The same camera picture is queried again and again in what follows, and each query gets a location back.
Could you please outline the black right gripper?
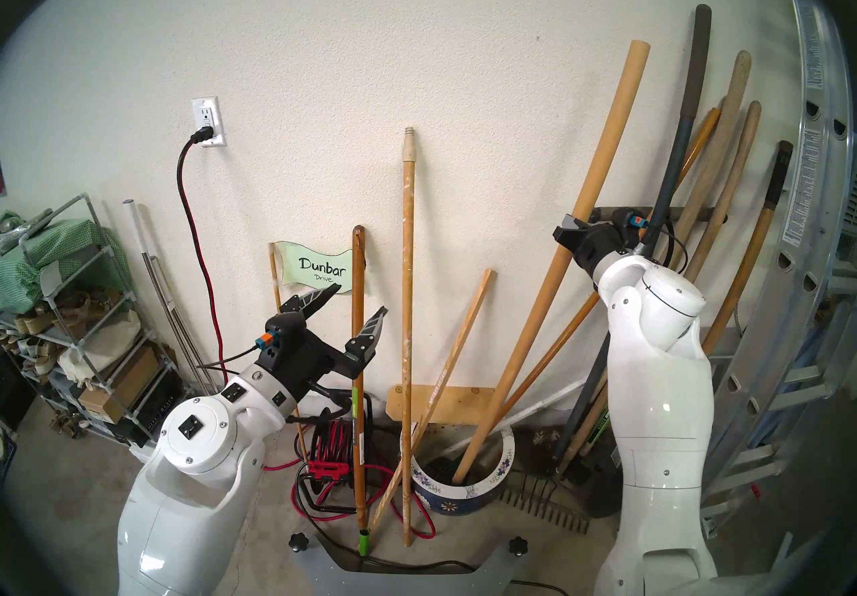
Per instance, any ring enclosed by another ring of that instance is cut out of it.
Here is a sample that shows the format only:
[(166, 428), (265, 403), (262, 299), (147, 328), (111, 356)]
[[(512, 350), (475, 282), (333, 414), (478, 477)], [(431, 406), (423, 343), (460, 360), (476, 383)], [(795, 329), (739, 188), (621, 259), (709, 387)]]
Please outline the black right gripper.
[(554, 240), (572, 254), (577, 250), (578, 267), (592, 281), (600, 281), (609, 266), (636, 248), (640, 229), (640, 225), (630, 221), (590, 225), (566, 214), (561, 227), (554, 229)]

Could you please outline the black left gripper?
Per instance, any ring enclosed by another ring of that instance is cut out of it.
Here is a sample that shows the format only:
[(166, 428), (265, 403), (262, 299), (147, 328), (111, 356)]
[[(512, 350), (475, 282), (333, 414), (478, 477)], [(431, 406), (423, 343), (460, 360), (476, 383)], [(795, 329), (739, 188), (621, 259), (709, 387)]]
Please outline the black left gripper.
[[(312, 316), (341, 290), (341, 285), (295, 294), (280, 306), (280, 313), (301, 313)], [(311, 332), (299, 338), (280, 339), (277, 347), (260, 350), (258, 366), (271, 374), (298, 403), (327, 373), (338, 373), (356, 380), (375, 357), (387, 307), (381, 306), (369, 318), (358, 334), (344, 347), (344, 352), (326, 344)]]

